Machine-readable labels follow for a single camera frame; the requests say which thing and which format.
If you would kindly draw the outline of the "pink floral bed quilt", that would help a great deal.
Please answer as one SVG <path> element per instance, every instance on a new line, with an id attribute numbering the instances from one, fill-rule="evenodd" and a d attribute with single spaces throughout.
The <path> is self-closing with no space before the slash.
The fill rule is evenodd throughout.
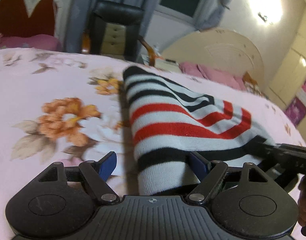
<path id="1" fill-rule="evenodd" d="M 124 70 L 130 66 L 166 77 L 194 92 L 237 103 L 260 116 L 268 115 L 283 125 L 286 141 L 281 143 L 306 144 L 277 105 L 220 83 L 105 56 L 2 49 L 0 239 L 14 236 L 5 218 L 7 202 L 56 161 L 77 166 L 113 151 L 118 161 L 109 185 L 121 196 L 139 193 L 123 80 Z"/>

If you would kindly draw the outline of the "magenta pillow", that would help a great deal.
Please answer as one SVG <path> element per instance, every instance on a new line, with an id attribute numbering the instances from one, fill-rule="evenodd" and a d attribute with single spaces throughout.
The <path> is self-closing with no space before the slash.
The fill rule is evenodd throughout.
<path id="1" fill-rule="evenodd" d="M 60 41 L 54 36 L 40 34 L 32 37 L 0 38 L 0 49 L 4 48 L 36 48 L 50 51 L 62 51 Z"/>

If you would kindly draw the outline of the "black leather office chair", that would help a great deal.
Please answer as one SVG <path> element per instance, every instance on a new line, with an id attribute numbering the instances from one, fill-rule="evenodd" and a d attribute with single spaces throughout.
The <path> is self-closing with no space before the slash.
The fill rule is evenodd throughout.
<path id="1" fill-rule="evenodd" d="M 149 66 L 154 66 L 154 49 L 140 35 L 143 19 L 139 7 L 98 0 L 82 34 L 81 53 L 135 62 L 141 44 L 148 52 Z"/>

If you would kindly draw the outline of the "pink crumpled blanket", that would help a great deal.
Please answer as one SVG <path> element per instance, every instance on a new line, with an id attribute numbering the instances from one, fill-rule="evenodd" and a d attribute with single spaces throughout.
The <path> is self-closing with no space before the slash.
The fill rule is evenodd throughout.
<path id="1" fill-rule="evenodd" d="M 246 91 L 242 77 L 234 76 L 229 72 L 213 69 L 203 64 L 182 62 L 179 64 L 182 73 L 226 85 L 236 90 Z"/>

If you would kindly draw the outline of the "white striped cat sweater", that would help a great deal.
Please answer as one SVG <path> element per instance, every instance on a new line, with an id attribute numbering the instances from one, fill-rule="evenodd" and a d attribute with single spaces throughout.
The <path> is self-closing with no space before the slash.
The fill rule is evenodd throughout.
<path id="1" fill-rule="evenodd" d="M 285 142 L 283 125 L 213 94 L 130 66 L 123 73 L 139 193 L 152 196 L 199 182 L 189 155 L 241 165 L 260 161 L 256 143 Z"/>

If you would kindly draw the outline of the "cream wardrobe with purple panels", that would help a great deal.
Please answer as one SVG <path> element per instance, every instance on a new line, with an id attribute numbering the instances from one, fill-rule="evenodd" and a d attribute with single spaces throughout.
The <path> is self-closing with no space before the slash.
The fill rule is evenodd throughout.
<path id="1" fill-rule="evenodd" d="M 306 142 L 306 8 L 293 43 L 265 93 Z"/>

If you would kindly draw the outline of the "red and white headboard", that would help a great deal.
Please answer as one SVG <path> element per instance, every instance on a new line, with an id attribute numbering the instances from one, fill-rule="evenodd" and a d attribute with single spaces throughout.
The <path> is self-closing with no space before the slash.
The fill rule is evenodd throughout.
<path id="1" fill-rule="evenodd" d="M 0 0 L 0 33 L 4 37 L 56 36 L 61 0 Z"/>

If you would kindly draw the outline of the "bright wall lamp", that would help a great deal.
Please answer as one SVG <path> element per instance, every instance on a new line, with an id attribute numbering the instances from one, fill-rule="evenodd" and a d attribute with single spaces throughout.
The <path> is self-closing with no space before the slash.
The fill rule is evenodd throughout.
<path id="1" fill-rule="evenodd" d="M 278 24 L 284 14 L 282 0 L 247 0 L 257 25 L 268 27 Z"/>

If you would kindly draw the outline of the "tied grey curtain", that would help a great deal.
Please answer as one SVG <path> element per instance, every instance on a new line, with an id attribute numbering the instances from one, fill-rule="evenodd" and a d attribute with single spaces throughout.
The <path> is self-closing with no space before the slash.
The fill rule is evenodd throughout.
<path id="1" fill-rule="evenodd" d="M 229 10 L 231 0 L 204 0 L 202 9 L 195 22 L 195 28 L 204 30 L 217 27 L 226 10 Z"/>

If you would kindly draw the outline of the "cream round headboard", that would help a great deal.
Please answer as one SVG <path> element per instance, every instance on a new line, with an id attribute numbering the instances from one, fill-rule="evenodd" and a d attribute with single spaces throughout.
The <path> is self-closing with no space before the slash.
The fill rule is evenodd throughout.
<path id="1" fill-rule="evenodd" d="M 194 31 L 173 42 L 161 55 L 178 63 L 204 64 L 237 76 L 248 72 L 260 88 L 265 87 L 265 67 L 258 48 L 235 31 L 221 28 Z"/>

